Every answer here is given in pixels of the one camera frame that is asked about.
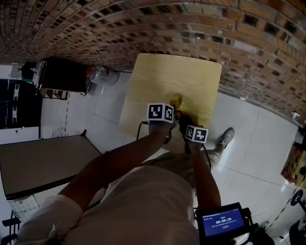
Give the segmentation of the white perforated board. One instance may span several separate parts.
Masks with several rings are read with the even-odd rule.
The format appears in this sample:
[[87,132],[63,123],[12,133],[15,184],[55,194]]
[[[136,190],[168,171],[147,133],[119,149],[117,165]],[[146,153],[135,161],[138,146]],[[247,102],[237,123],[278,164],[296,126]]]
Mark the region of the white perforated board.
[[29,220],[39,209],[39,205],[33,195],[9,200],[8,203],[21,223]]

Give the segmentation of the cardboard boxes with striped tape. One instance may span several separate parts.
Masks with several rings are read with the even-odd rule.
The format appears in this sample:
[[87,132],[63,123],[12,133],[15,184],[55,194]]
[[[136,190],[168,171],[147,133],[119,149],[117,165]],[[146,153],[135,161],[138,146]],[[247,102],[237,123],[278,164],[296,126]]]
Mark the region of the cardboard boxes with striped tape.
[[291,184],[306,189],[306,148],[301,144],[292,145],[281,175]]

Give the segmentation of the clear plastic bag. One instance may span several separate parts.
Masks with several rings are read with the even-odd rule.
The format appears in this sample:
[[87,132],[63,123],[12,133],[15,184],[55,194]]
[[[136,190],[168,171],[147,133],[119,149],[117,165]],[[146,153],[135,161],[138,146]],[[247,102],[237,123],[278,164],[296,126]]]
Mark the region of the clear plastic bag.
[[103,66],[93,66],[87,70],[88,79],[95,84],[113,86],[120,76],[121,73]]

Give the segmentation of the black round bin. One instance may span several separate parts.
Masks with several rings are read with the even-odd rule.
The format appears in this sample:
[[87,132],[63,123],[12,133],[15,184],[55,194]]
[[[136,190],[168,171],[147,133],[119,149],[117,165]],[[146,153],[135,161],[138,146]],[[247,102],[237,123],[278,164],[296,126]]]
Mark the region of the black round bin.
[[293,145],[298,149],[306,151],[306,127],[298,127]]

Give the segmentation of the grey table with black frame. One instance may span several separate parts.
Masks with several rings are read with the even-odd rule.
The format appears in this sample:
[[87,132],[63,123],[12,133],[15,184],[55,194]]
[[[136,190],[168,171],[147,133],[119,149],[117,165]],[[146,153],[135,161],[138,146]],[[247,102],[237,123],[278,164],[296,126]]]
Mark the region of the grey table with black frame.
[[66,184],[100,155],[85,132],[0,145],[5,198],[16,200]]

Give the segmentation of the person's right forearm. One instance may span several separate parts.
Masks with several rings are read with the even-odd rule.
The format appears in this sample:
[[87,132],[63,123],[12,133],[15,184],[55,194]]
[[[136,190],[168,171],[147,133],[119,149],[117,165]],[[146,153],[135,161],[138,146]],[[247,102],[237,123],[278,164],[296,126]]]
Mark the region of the person's right forearm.
[[207,161],[201,153],[201,144],[189,142],[188,146],[193,162],[199,209],[205,210],[221,206],[219,189],[207,165]]

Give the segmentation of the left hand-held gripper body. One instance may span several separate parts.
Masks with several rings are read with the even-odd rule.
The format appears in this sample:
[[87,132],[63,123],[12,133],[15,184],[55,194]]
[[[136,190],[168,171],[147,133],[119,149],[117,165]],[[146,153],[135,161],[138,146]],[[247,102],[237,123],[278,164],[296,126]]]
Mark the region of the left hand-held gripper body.
[[146,119],[149,123],[166,122],[176,126],[175,107],[166,103],[149,103],[147,105]]

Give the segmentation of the person's beige trousers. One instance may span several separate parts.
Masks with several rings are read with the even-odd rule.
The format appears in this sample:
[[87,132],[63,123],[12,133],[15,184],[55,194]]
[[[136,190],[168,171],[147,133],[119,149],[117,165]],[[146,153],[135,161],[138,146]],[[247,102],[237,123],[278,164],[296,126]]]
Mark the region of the person's beige trousers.
[[[218,144],[214,149],[207,150],[211,162],[211,168],[216,165],[222,155],[224,146]],[[175,154],[172,152],[164,153],[154,159],[143,162],[144,165],[160,167],[168,170],[186,180],[191,186],[194,185],[194,171],[191,154]]]

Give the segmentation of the person's beige shirt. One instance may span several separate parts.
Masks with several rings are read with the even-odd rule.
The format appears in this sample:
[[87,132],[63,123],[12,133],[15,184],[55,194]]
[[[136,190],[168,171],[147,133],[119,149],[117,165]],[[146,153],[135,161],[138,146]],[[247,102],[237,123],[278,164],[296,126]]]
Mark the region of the person's beige shirt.
[[200,245],[194,196],[178,175],[138,167],[86,212],[64,195],[47,198],[21,226],[15,245]]

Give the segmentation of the small yellow orange object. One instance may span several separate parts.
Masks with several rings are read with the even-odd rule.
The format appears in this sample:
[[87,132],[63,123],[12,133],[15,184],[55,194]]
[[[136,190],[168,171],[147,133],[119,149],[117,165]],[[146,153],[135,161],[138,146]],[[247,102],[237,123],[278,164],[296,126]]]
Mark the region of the small yellow orange object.
[[172,99],[170,100],[170,106],[173,107],[173,109],[176,111],[179,109],[179,107],[181,106],[182,104],[182,95],[179,93],[179,94],[176,94],[172,97]]

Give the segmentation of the dark brown cabinet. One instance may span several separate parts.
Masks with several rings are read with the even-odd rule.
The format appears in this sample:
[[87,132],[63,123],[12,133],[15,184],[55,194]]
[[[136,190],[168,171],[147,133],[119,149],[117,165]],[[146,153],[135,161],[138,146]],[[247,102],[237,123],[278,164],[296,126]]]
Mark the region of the dark brown cabinet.
[[62,58],[46,58],[37,62],[33,84],[38,89],[87,93],[87,66]]

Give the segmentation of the person's left forearm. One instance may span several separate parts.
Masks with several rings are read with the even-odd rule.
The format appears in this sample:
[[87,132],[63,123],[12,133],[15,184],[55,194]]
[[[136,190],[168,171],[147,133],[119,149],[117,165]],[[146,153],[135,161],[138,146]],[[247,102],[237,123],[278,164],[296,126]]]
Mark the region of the person's left forearm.
[[85,211],[100,189],[155,154],[163,146],[170,128],[167,122],[152,124],[150,135],[95,158],[59,194],[70,198]]

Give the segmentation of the black metal stand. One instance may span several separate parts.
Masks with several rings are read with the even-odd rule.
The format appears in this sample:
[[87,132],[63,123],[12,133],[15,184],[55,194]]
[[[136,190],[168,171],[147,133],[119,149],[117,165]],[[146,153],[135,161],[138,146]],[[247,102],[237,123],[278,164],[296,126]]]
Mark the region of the black metal stand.
[[7,220],[3,220],[2,224],[4,227],[9,228],[9,234],[0,240],[0,245],[12,245],[17,239],[17,232],[20,229],[21,221],[17,214],[12,210],[11,217]]

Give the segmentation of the low wooden shelf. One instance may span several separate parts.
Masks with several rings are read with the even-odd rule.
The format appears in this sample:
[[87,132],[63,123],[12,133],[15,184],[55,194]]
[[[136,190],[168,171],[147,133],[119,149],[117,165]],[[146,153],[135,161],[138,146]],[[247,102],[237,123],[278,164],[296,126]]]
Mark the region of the low wooden shelf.
[[41,89],[41,95],[47,99],[67,100],[68,91],[56,90],[56,89]]

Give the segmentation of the black glass door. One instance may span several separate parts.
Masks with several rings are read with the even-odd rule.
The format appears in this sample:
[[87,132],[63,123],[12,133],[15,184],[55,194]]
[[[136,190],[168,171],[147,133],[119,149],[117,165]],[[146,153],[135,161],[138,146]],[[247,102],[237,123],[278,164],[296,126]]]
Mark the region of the black glass door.
[[34,85],[0,79],[0,129],[39,127],[42,102]]

